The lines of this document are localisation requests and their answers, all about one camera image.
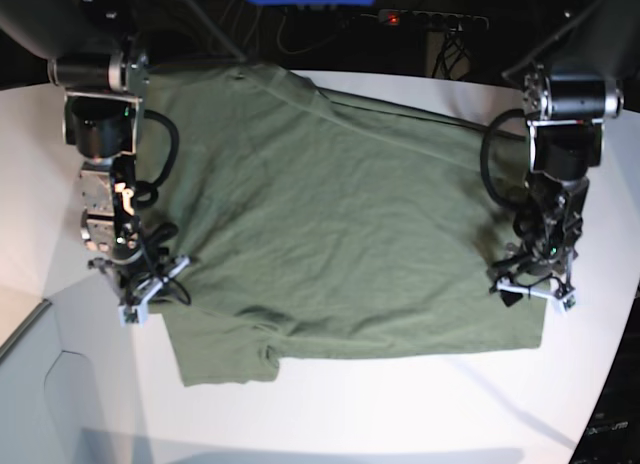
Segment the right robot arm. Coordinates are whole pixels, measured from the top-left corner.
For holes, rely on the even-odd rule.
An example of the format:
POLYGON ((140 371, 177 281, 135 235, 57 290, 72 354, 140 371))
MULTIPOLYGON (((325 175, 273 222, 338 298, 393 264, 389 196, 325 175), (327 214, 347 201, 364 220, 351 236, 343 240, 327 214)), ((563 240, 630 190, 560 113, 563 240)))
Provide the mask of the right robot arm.
POLYGON ((191 263, 170 257, 173 223, 146 232, 142 210, 158 199, 179 150, 179 132, 146 106, 147 55, 132 30, 110 20, 95 0, 1 0, 1 29, 46 60, 50 82, 64 91, 63 136, 83 158, 80 233, 96 253, 91 269, 108 279, 122 325, 143 325, 152 302, 179 290, 177 276, 191 263), (159 176, 136 177, 144 120, 165 127, 170 147, 159 176))

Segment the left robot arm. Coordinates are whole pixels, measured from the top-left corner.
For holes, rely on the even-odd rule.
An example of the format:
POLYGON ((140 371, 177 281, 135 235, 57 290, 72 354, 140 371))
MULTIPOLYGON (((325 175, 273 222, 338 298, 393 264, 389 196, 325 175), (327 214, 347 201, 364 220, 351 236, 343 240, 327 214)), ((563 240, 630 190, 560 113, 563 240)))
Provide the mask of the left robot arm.
POLYGON ((506 258, 487 269, 490 293, 511 307, 524 298, 576 304, 572 268, 583 235, 590 181, 600 165, 606 121, 624 105, 623 83, 639 68, 639 0, 583 0, 539 44, 506 69, 519 77, 523 106, 498 115, 481 142, 480 171, 491 200, 514 214, 518 238, 506 258), (489 170, 490 147, 502 124, 528 128, 525 197, 500 194, 489 170))

